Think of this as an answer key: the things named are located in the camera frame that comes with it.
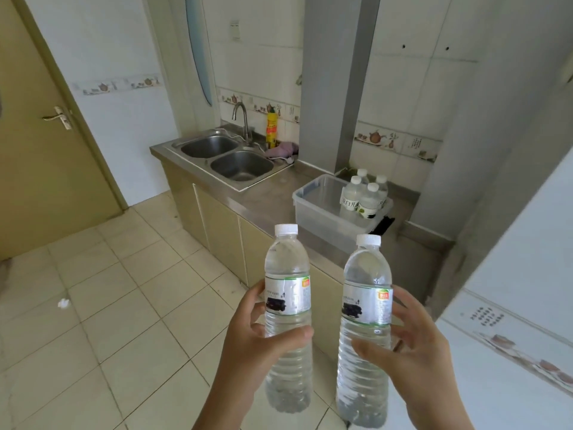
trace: stainless steel sink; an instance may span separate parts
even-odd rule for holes
[[[233,181],[251,181],[273,167],[272,161],[251,151],[232,152],[211,163],[211,169]]]
[[[223,136],[209,136],[193,140],[181,147],[181,152],[193,158],[212,158],[232,151],[239,142]]]

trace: person's right hand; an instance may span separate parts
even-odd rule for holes
[[[352,346],[362,359],[382,368],[406,402],[418,429],[473,429],[455,382],[448,340],[421,303],[405,289],[394,286],[392,314],[404,326],[392,325],[392,335],[409,350],[395,353],[355,338]]]

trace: faucet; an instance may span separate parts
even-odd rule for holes
[[[238,103],[235,104],[235,107],[233,108],[233,116],[231,119],[237,120],[237,108],[238,107],[241,107],[243,109],[243,117],[244,117],[244,124],[245,124],[245,126],[243,127],[243,134],[245,137],[245,141],[247,142],[247,145],[250,145],[253,143],[253,139],[249,140],[249,125],[247,123],[247,109],[245,108],[245,104],[243,104],[242,101],[239,101]]]

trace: bottle cap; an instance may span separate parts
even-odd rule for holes
[[[382,238],[374,234],[358,234],[356,236],[357,246],[378,246],[382,244]]]
[[[280,235],[290,235],[290,234],[294,234],[297,235],[298,234],[298,225],[297,224],[280,224],[280,225],[275,225],[275,235],[278,237]]]

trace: brown door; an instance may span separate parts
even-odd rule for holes
[[[10,0],[0,0],[0,260],[121,212]]]

